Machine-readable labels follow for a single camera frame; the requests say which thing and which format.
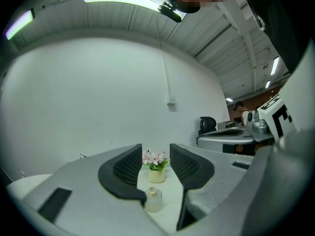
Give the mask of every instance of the white table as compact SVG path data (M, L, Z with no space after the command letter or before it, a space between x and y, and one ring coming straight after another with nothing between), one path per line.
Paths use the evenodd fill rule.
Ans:
M6 187L8 193L22 200L26 197L35 187L39 186L43 181L49 178L52 174L36 175L31 177L21 178Z
M157 213L147 214L168 234L176 232L176 225L182 207L183 186L173 169L165 167L166 180L163 183L151 183L148 181L148 167L142 167L138 175L137 188L142 191L155 187L162 192L163 208Z

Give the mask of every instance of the black cap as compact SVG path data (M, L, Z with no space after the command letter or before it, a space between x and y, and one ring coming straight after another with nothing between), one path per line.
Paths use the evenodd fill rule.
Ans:
M169 2L174 7L174 9L177 9L184 13L195 13L200 9L200 7L192 7L189 6L187 3L177 2L177 0L169 0Z
M241 101L236 102L236 103L235 103L235 106L234 106L234 108L233 108L233 110L236 111L236 109L237 109L238 106L244 107L244 104L243 104Z

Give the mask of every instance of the black sleeve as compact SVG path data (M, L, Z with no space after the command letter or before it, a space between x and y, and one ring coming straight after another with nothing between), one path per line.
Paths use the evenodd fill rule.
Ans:
M292 73L311 39L310 0L247 0L265 23L270 38Z

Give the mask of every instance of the flower pot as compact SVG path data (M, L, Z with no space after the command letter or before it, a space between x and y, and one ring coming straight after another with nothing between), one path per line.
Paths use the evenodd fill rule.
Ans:
M149 182L151 183L163 183L166 179L165 169L161 171L153 171L149 169Z

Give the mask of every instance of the black headset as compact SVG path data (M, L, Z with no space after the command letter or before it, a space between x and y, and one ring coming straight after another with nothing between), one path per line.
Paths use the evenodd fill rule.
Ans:
M175 22L179 23L182 21L182 18L175 13L175 10L184 12L184 13L195 13L200 7L188 7L182 2L177 2L177 0L169 0L170 4L164 2L158 7L158 10L161 14L173 19Z

